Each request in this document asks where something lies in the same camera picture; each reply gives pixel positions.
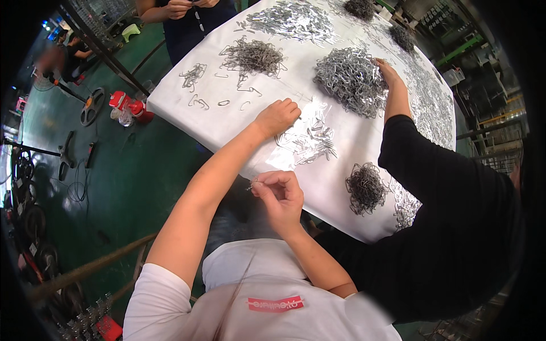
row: person in black shirt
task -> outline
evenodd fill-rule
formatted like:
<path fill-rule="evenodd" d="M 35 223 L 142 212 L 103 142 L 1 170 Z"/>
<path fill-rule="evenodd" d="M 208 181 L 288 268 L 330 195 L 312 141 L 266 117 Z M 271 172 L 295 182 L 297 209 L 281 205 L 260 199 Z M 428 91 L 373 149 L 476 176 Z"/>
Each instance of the person in black shirt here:
<path fill-rule="evenodd" d="M 423 137 L 403 81 L 377 61 L 389 86 L 378 165 L 423 205 L 412 226 L 372 245 L 338 230 L 315 239 L 397 323 L 454 318 L 517 272 L 525 182 L 519 167 L 508 177 Z"/>
<path fill-rule="evenodd" d="M 65 40 L 67 40 L 67 36 L 68 36 L 68 30 L 66 29 L 60 30 L 59 33 L 57 34 L 57 43 L 59 45 L 64 45 Z"/>
<path fill-rule="evenodd" d="M 233 0 L 136 0 L 136 9 L 142 21 L 163 23 L 173 66 L 213 29 L 237 14 Z"/>
<path fill-rule="evenodd" d="M 73 34 L 66 47 L 64 68 L 61 71 L 63 79 L 66 82 L 72 82 L 79 75 L 95 65 L 98 62 L 98 58 L 87 60 L 91 54 L 93 54 L 93 51 L 87 49 L 84 42 Z"/>

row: green floor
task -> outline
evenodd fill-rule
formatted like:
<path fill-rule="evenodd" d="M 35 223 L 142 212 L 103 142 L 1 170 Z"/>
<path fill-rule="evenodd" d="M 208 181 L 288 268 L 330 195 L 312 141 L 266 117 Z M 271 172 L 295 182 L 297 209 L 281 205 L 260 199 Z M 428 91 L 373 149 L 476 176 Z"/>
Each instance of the green floor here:
<path fill-rule="evenodd" d="M 162 25 L 147 25 L 140 35 L 131 36 L 115 57 L 132 70 L 162 39 Z M 140 82 L 151 80 L 157 84 L 170 68 L 163 45 L 135 76 Z M 70 84 L 73 91 L 84 97 L 88 95 L 86 87 L 135 95 L 103 63 L 86 72 L 83 85 Z M 70 169 L 60 182 L 59 158 L 34 155 L 38 203 L 46 211 L 47 238 L 58 248 L 63 272 L 159 230 L 188 181 L 209 157 L 199 152 L 195 140 L 160 117 L 156 116 L 148 125 L 124 128 L 110 119 L 111 108 L 105 103 L 96 122 L 85 128 L 79 122 L 81 108 L 79 101 L 58 88 L 45 92 L 33 88 L 23 123 L 24 144 L 51 151 L 64 144 L 73 130 L 69 156 L 76 163 L 87 157 L 89 143 L 96 143 L 87 176 L 87 198 L 83 202 L 70 198 L 81 195 L 82 186 L 73 184 L 67 188 L 75 181 L 85 181 L 83 167 L 77 179 L 75 169 Z M 136 257 L 134 252 L 83 280 L 88 302 L 108 291 L 113 293 L 130 281 Z M 194 296 L 201 291 L 199 276 L 197 281 Z M 112 314 L 118 322 L 123 319 L 129 297 L 130 292 L 114 305 Z M 408 333 L 414 331 L 413 327 L 410 329 Z"/>

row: hand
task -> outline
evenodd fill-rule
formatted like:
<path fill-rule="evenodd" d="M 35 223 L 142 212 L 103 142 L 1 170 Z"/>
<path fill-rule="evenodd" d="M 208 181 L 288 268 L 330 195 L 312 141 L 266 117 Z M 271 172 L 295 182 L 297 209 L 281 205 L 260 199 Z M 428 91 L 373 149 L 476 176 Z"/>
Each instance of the hand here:
<path fill-rule="evenodd" d="M 252 194 L 260 197 L 268 210 L 271 227 L 284 240 L 303 230 L 300 224 L 304 192 L 292 171 L 271 171 L 252 182 Z"/>
<path fill-rule="evenodd" d="M 375 58 L 375 60 L 377 61 L 377 66 L 379 66 L 379 70 L 381 70 L 381 73 L 383 74 L 383 78 L 385 79 L 385 82 L 387 82 L 389 89 L 392 86 L 394 86 L 396 83 L 404 84 L 404 82 L 402 81 L 402 78 L 398 76 L 398 73 L 396 73 L 396 70 L 393 69 L 393 67 L 390 66 L 389 63 L 387 63 L 387 61 L 381 58 Z"/>
<path fill-rule="evenodd" d="M 193 4 L 197 7 L 214 7 L 220 0 L 199 0 L 194 2 Z"/>
<path fill-rule="evenodd" d="M 178 20 L 183 18 L 192 6 L 193 3 L 188 0 L 170 0 L 163 8 L 167 11 L 169 19 Z"/>
<path fill-rule="evenodd" d="M 300 115 L 298 103 L 292 102 L 289 98 L 284 101 L 277 99 L 262 110 L 254 122 L 264 134 L 265 139 L 268 139 L 286 130 Z"/>

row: white plastic sheet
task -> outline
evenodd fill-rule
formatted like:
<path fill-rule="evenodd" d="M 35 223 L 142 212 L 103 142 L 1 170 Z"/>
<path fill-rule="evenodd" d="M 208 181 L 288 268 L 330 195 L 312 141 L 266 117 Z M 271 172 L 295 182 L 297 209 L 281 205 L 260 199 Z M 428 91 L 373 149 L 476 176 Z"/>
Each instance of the white plastic sheet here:
<path fill-rule="evenodd" d="M 327 2 L 316 0 L 310 0 L 310 2 L 330 12 Z M 326 157 L 322 156 L 311 164 L 299 165 L 295 168 L 298 181 L 305 193 L 304 209 L 364 242 L 374 242 L 391 235 L 396 225 L 396 218 L 393 216 L 393 194 L 389 193 L 385 205 L 378 207 L 372 215 L 367 214 L 362 217 L 356 216 L 349 209 L 349 193 L 345 187 L 345 179 L 351 174 L 355 163 L 363 164 L 371 161 L 377 164 L 383 133 L 383 118 L 366 119 L 358 117 L 354 112 L 346 112 L 340 104 L 312 81 L 317 59 L 326 56 L 334 47 L 342 49 L 354 46 L 353 43 L 361 39 L 368 45 L 369 53 L 389 61 L 408 84 L 403 72 L 405 68 L 403 61 L 396 56 L 398 48 L 391 44 L 386 34 L 383 34 L 384 28 L 390 24 L 376 15 L 372 25 L 365 27 L 354 19 L 330 14 L 335 33 L 341 36 L 340 39 L 343 42 L 335 45 L 325 43 L 324 49 L 310 41 L 302 44 L 293 39 L 281 40 L 282 37 L 272 37 L 261 32 L 255 34 L 246 31 L 233 32 L 240 28 L 236 22 L 246 20 L 247 14 L 274 4 L 274 0 L 262 0 L 211 32 L 163 78 L 148 98 L 148 109 L 215 152 L 251 123 L 256 115 L 273 101 L 290 97 L 297 101 L 300 107 L 304 107 L 311 101 L 312 96 L 316 96 L 319 101 L 331 106 L 325 121 L 326 125 L 335 131 L 334 144 L 339 159 L 331 157 L 330 161 L 327 161 Z M 283 62 L 288 71 L 281 71 L 280 79 L 257 74 L 250 76 L 244 82 L 242 88 L 253 87 L 263 94 L 261 97 L 256 92 L 237 91 L 239 73 L 219 68 L 224 57 L 219 56 L 218 53 L 226 45 L 233 45 L 233 41 L 241 38 L 243 34 L 247 36 L 247 39 L 262 40 L 273 43 L 275 47 L 282 47 L 283 54 L 288 57 Z M 433 77 L 434 67 L 420 51 L 418 51 L 418 58 L 421 59 L 420 64 L 423 68 Z M 195 92 L 190 93 L 190 89 L 182 88 L 183 77 L 179 77 L 179 74 L 191 70 L 196 63 L 208 66 L 203 77 L 195 84 Z M 216 77 L 216 73 L 218 76 L 228 75 L 228 78 Z M 437 84 L 446 95 L 453 96 L 443 80 Z M 209 110 L 202 109 L 202 105 L 199 104 L 188 106 L 195 94 L 198 99 L 203 99 L 210 106 Z M 413 95 L 410 94 L 409 100 L 411 101 L 412 98 Z M 224 100 L 230 100 L 230 104 L 217 105 Z M 245 104 L 243 111 L 240 111 L 241 104 L 246 101 L 250 101 L 250 104 Z M 454 148 L 455 113 L 453 108 L 450 115 L 453 120 L 452 146 Z M 251 179 L 261 172 L 277 169 L 266 162 L 276 147 L 273 139 L 266 141 L 243 167 L 241 176 Z M 384 183 L 388 183 L 391 179 L 383 169 L 381 177 Z"/>

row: plastic stool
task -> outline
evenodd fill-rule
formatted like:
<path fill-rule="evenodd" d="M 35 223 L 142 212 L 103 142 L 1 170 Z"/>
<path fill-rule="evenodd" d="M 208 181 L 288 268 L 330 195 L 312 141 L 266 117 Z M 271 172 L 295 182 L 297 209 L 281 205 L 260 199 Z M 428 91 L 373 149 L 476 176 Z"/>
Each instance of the plastic stool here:
<path fill-rule="evenodd" d="M 125 40 L 125 43 L 129 42 L 129 36 L 131 34 L 140 34 L 140 30 L 138 29 L 138 26 L 135 23 L 127 26 L 123 30 L 123 32 L 121 32 L 121 35 L 122 35 L 123 39 Z"/>

